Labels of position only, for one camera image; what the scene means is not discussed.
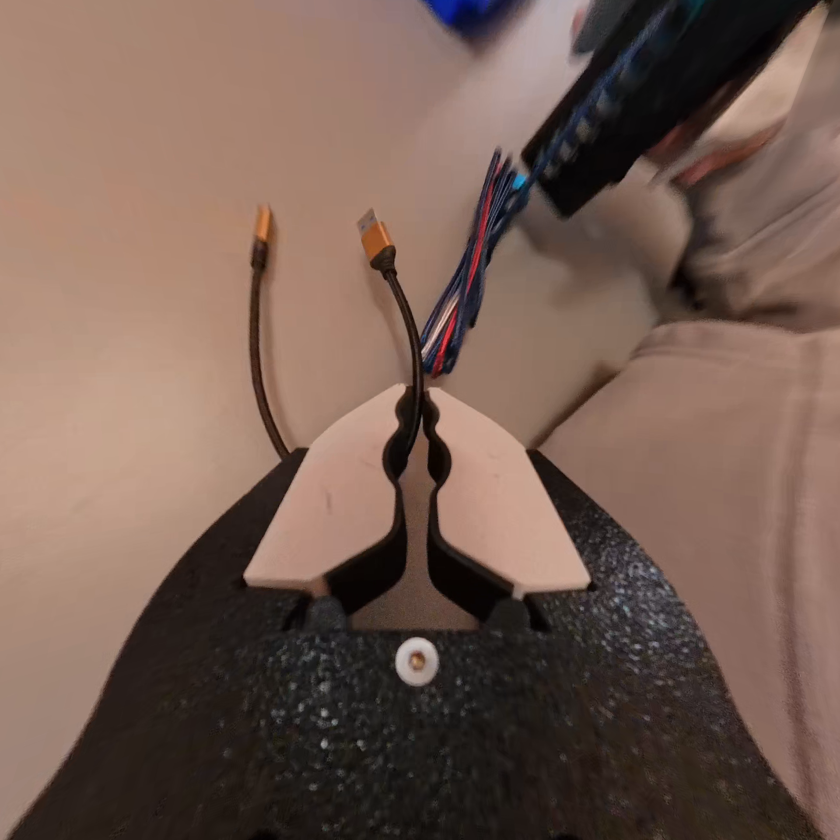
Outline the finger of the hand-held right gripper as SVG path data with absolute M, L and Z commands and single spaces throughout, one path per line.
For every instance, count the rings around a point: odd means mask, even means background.
M 637 1 L 587 1 L 571 20 L 570 56 L 588 56 L 603 47 Z

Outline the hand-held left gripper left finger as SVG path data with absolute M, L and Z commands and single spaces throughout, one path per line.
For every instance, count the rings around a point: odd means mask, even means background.
M 412 407 L 412 388 L 394 385 L 316 439 L 245 570 L 248 586 L 331 596 L 353 614 L 399 582 Z

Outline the black usb hub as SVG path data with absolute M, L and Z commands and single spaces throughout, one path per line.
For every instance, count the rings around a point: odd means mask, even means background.
M 768 64 L 815 1 L 630 2 L 521 152 L 527 174 L 571 217 L 672 133 L 690 143 Z

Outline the blue object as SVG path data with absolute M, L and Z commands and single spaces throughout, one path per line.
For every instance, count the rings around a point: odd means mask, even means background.
M 494 33 L 528 2 L 522 1 L 422 1 L 448 31 L 467 40 Z

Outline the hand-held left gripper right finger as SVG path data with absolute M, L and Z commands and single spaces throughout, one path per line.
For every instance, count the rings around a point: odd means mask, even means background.
M 427 470 L 434 482 L 427 570 L 436 590 L 477 621 L 503 602 L 584 592 L 592 578 L 529 452 L 508 431 L 445 391 L 425 397 Z

